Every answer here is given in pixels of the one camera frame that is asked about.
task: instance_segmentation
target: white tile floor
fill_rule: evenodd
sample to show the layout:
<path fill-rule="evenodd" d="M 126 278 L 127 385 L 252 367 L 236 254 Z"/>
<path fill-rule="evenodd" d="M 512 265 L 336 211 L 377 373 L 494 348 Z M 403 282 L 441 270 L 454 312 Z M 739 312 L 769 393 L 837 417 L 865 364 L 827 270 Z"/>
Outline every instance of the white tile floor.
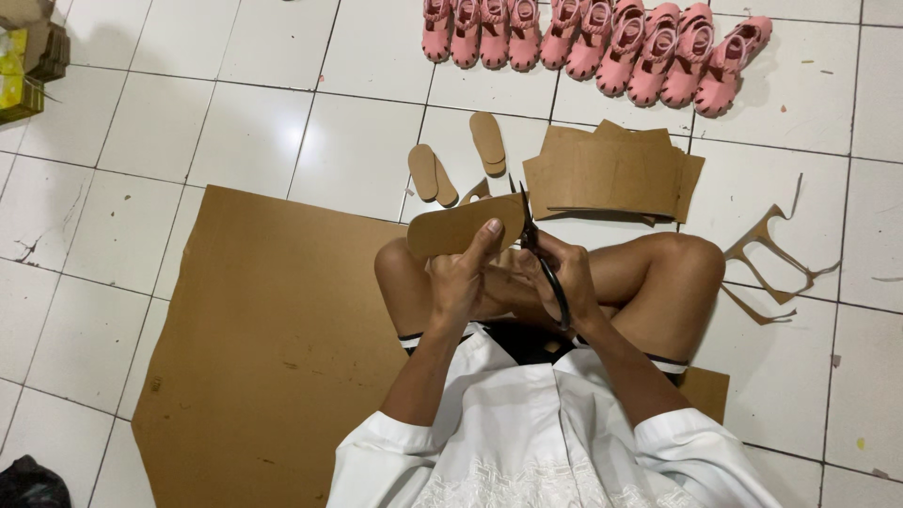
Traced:
<path fill-rule="evenodd" d="M 486 109 L 517 179 L 550 122 L 668 128 L 708 160 L 681 232 L 723 248 L 772 203 L 788 210 L 802 173 L 796 217 L 772 221 L 773 236 L 813 269 L 841 269 L 778 306 L 732 263 L 737 294 L 798 315 L 757 326 L 722 295 L 694 362 L 731 375 L 725 425 L 785 506 L 899 506 L 900 2 L 711 0 L 719 34 L 750 12 L 776 18 L 717 119 L 635 108 L 542 69 L 434 66 L 413 0 L 57 6 L 73 60 L 48 87 L 60 102 L 0 127 L 0 469 L 29 453 L 77 508 L 153 506 L 128 420 L 203 186 L 409 222 L 436 205 L 406 196 L 407 151 L 432 145 L 465 194 L 483 176 L 467 121 Z M 588 248 L 676 230 L 541 225 Z M 748 253 L 776 287 L 799 284 L 766 249 Z"/>

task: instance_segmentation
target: black scissors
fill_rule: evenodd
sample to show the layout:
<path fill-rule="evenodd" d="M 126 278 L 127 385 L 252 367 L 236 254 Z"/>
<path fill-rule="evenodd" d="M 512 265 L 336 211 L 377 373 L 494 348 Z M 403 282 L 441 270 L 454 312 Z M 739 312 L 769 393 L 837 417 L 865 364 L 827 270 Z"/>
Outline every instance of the black scissors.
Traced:
<path fill-rule="evenodd" d="M 524 202 L 524 232 L 520 233 L 520 248 L 527 249 L 539 259 L 539 264 L 543 266 L 543 273 L 545 273 L 545 279 L 549 281 L 549 285 L 552 286 L 552 290 L 555 292 L 555 299 L 558 300 L 558 308 L 561 310 L 562 320 L 555 321 L 555 324 L 558 325 L 558 328 L 566 332 L 571 327 L 571 311 L 567 305 L 567 297 L 564 296 L 564 290 L 562 289 L 561 283 L 558 282 L 558 277 L 555 275 L 555 272 L 552 271 L 552 268 L 549 267 L 549 264 L 543 259 L 539 254 L 539 246 L 536 244 L 536 237 L 539 228 L 536 227 L 536 224 L 533 222 L 533 215 L 530 213 L 530 206 L 526 202 L 526 193 L 524 192 L 524 185 L 520 184 L 520 197 Z"/>

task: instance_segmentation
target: white sleeve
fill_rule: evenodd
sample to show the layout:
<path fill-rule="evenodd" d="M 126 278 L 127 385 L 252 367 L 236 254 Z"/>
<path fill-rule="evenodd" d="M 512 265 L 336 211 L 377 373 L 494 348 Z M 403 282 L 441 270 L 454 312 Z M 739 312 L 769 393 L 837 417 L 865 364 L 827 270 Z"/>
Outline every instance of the white sleeve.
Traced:
<path fill-rule="evenodd" d="M 637 425 L 637 462 L 667 476 L 705 506 L 777 507 L 746 458 L 743 443 L 697 409 Z"/>
<path fill-rule="evenodd" d="M 433 429 L 377 411 L 336 449 L 327 508 L 409 507 L 426 485 L 438 452 Z"/>

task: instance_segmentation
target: knee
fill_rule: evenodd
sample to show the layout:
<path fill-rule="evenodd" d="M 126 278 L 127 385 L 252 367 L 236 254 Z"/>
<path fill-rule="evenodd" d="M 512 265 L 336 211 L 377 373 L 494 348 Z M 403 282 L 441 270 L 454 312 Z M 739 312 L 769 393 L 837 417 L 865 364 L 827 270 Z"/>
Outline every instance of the knee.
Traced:
<path fill-rule="evenodd" d="M 720 284 L 724 279 L 724 254 L 717 245 L 694 235 L 657 233 L 659 255 L 674 269 L 690 272 L 700 282 Z"/>
<path fill-rule="evenodd" d="M 403 269 L 410 264 L 414 257 L 407 248 L 407 239 L 404 237 L 390 240 L 384 245 L 373 262 L 373 269 L 377 273 L 377 277 L 388 275 Z"/>

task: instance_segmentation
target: pink sandal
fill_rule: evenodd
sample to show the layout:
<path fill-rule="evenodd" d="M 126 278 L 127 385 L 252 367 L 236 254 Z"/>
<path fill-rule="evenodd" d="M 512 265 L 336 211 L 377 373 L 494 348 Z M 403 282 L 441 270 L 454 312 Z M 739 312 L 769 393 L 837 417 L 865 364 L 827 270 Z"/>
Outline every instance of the pink sandal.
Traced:
<path fill-rule="evenodd" d="M 611 34 L 609 0 L 581 0 L 581 4 L 580 34 L 567 61 L 567 75 L 575 80 L 593 76 Z"/>
<path fill-rule="evenodd" d="M 483 67 L 498 69 L 505 65 L 508 54 L 508 11 L 506 0 L 482 0 L 479 6 L 482 36 L 479 57 Z"/>
<path fill-rule="evenodd" d="M 548 70 L 556 71 L 564 65 L 579 23 L 580 4 L 577 0 L 553 0 L 552 26 L 539 46 L 539 59 Z"/>
<path fill-rule="evenodd" d="M 624 91 L 643 45 L 643 18 L 646 11 L 641 0 L 620 0 L 612 18 L 614 32 L 596 71 L 596 88 L 605 95 Z"/>
<path fill-rule="evenodd" d="M 709 70 L 696 89 L 696 112 L 714 117 L 729 107 L 737 96 L 737 78 L 753 53 L 768 44 L 771 20 L 755 16 L 740 22 L 712 51 Z"/>
<path fill-rule="evenodd" d="M 662 88 L 662 101 L 666 106 L 680 108 L 693 98 L 705 64 L 712 54 L 714 36 L 712 9 L 708 5 L 693 4 L 684 10 L 680 18 L 675 64 L 668 71 Z"/>
<path fill-rule="evenodd" d="M 424 0 L 424 54 L 430 61 L 449 57 L 451 0 Z"/>
<path fill-rule="evenodd" d="M 508 0 L 508 11 L 511 67 L 515 71 L 529 71 L 539 61 L 539 9 L 535 0 Z"/>
<path fill-rule="evenodd" d="M 479 5 L 477 0 L 458 0 L 451 35 L 451 58 L 455 65 L 469 69 L 477 63 L 479 39 Z"/>
<path fill-rule="evenodd" d="M 675 55 L 678 17 L 680 7 L 665 3 L 646 18 L 646 43 L 627 86 L 630 101 L 637 106 L 651 106 L 658 100 L 658 91 Z"/>

